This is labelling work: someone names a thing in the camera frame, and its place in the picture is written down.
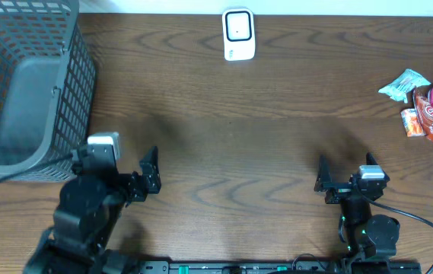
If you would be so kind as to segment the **orange juice carton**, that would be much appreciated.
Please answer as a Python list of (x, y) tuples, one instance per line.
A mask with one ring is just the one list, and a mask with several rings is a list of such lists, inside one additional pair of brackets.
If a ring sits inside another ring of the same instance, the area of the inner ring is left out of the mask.
[(408, 137), (424, 136), (425, 132), (419, 122), (417, 112), (414, 108), (405, 109), (400, 112), (404, 129)]

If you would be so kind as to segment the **orange chocolate bar wrapper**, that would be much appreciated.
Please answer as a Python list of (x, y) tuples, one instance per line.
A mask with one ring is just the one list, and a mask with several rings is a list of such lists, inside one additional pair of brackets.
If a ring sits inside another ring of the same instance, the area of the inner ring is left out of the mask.
[(433, 107), (425, 96), (422, 87), (414, 89), (413, 101), (419, 124), (426, 138), (433, 142)]

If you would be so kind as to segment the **teal snack wrapper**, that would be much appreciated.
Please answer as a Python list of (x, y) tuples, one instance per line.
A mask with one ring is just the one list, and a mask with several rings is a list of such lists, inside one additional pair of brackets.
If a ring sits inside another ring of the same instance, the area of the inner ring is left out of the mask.
[(417, 87), (429, 86), (431, 84), (425, 77), (418, 72), (408, 68), (398, 78), (378, 90), (379, 94), (386, 94), (396, 102), (407, 104), (408, 93)]

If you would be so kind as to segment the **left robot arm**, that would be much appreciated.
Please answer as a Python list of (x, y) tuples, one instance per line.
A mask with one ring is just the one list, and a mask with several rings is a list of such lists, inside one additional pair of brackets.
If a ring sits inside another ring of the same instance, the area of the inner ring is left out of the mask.
[(137, 259), (107, 249), (121, 211), (161, 190), (158, 148), (140, 160), (140, 173), (121, 174), (113, 145), (85, 145), (72, 152), (75, 178), (63, 185), (25, 273), (137, 273)]

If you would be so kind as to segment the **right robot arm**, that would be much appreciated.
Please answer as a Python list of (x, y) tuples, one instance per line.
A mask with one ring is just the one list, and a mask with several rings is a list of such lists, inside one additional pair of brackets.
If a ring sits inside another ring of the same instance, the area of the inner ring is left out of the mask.
[(389, 180), (370, 153), (366, 154), (366, 164), (359, 166), (344, 183), (332, 179), (326, 158), (320, 156), (314, 190), (325, 193), (326, 204), (340, 206), (339, 237), (349, 249), (327, 267), (328, 271), (392, 272), (390, 258), (396, 254), (400, 223), (395, 218), (371, 212), (371, 203), (382, 197)]

